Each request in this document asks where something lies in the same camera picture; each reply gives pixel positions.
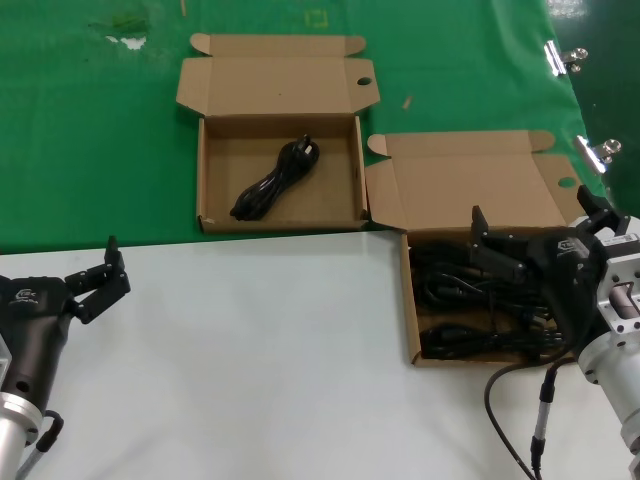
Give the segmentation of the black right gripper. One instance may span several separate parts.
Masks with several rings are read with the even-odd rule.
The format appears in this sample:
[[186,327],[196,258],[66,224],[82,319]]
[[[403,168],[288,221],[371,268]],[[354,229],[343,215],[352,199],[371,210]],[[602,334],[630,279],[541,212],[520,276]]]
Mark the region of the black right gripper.
[[595,234],[609,228],[616,236],[625,235],[631,218],[585,185],[578,188],[577,200],[587,218],[576,228],[549,229],[530,239],[492,232],[481,208],[474,206],[470,263],[510,283],[525,283],[528,265],[566,343],[573,350],[582,350],[606,326],[597,309],[604,250]]

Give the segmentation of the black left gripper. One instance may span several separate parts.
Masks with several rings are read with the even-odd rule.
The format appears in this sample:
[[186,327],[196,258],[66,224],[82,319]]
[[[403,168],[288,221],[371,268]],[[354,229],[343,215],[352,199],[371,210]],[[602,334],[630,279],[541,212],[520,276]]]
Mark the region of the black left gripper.
[[11,354],[1,391],[47,401],[73,317],[87,325],[131,291],[117,238],[102,264],[67,276],[1,278],[1,337]]

